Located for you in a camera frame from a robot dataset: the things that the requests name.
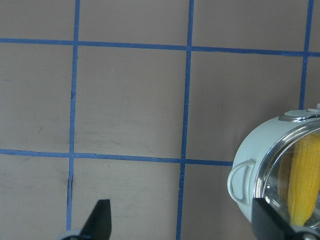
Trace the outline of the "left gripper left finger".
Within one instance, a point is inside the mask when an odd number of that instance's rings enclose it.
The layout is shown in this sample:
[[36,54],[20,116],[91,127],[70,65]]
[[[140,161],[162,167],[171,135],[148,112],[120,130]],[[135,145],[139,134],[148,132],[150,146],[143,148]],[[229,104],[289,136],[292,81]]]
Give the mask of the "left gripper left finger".
[[112,233],[111,201],[100,199],[81,229],[61,233],[57,240],[109,240]]

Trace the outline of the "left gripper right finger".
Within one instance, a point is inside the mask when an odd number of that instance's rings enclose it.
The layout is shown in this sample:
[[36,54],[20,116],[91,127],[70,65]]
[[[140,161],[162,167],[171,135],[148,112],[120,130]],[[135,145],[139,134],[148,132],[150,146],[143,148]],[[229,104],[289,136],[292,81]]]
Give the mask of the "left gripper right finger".
[[264,198],[252,200],[251,228],[258,240],[318,240],[307,227],[293,227]]

